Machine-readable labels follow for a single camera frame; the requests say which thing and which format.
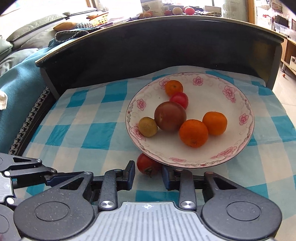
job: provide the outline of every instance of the orange plastic basket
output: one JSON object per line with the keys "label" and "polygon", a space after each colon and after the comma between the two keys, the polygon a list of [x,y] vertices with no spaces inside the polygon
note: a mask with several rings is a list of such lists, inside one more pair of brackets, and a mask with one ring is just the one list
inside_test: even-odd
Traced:
{"label": "orange plastic basket", "polygon": [[99,15],[99,16],[96,16],[96,17],[90,19],[89,21],[92,24],[95,24],[96,26],[99,26],[99,25],[107,23],[107,16],[108,16],[108,12],[105,12],[105,13],[102,13],[101,15]]}

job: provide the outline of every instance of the white floral plate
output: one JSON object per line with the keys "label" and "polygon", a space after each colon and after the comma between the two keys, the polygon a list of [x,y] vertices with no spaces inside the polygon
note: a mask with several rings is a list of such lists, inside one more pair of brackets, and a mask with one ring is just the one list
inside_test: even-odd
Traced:
{"label": "white floral plate", "polygon": [[[202,120],[208,111],[223,113],[227,120],[226,131],[220,136],[209,136],[199,148],[186,146],[178,133],[160,129],[147,138],[138,130],[141,118],[154,118],[156,107],[168,101],[164,86],[178,80],[187,94],[187,119]],[[135,145],[152,159],[165,165],[180,168],[211,167],[235,157],[248,144],[254,130],[254,114],[245,95],[233,84],[203,73],[179,73],[152,81],[131,100],[126,111],[126,128]]]}

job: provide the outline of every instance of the yellow-green fruit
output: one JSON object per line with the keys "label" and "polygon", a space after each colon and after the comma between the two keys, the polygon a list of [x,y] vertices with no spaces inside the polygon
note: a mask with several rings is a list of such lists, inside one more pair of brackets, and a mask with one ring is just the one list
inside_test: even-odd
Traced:
{"label": "yellow-green fruit", "polygon": [[141,134],[145,137],[154,136],[158,130],[155,120],[150,117],[143,117],[140,119],[138,127]]}

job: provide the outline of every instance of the tangerine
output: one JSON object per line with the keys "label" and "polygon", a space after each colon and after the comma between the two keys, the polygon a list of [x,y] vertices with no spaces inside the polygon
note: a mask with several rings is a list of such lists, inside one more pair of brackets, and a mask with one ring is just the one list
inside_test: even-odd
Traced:
{"label": "tangerine", "polygon": [[227,118],[225,115],[216,111],[207,112],[202,122],[206,125],[209,134],[213,136],[223,134],[227,127]]}
{"label": "tangerine", "polygon": [[199,120],[186,120],[179,130],[179,136],[183,143],[194,148],[207,142],[209,133],[204,123]]}
{"label": "tangerine", "polygon": [[170,80],[165,84],[165,92],[171,97],[177,92],[183,92],[183,85],[177,80]]}

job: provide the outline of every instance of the screw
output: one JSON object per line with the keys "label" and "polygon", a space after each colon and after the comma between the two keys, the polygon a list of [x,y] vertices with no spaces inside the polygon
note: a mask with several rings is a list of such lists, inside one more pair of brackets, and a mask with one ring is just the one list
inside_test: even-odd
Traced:
{"label": "screw", "polygon": [[11,198],[11,197],[8,197],[8,198],[6,199],[6,201],[7,201],[7,203],[10,204],[10,205],[12,205],[12,204],[15,203],[15,201],[14,201],[13,198]]}
{"label": "screw", "polygon": [[112,208],[115,206],[115,203],[113,201],[109,201],[109,200],[106,200],[106,201],[102,201],[100,203],[101,207],[103,208]]}
{"label": "screw", "polygon": [[181,202],[181,207],[183,207],[183,208],[193,208],[194,206],[195,206],[195,204],[192,201]]}

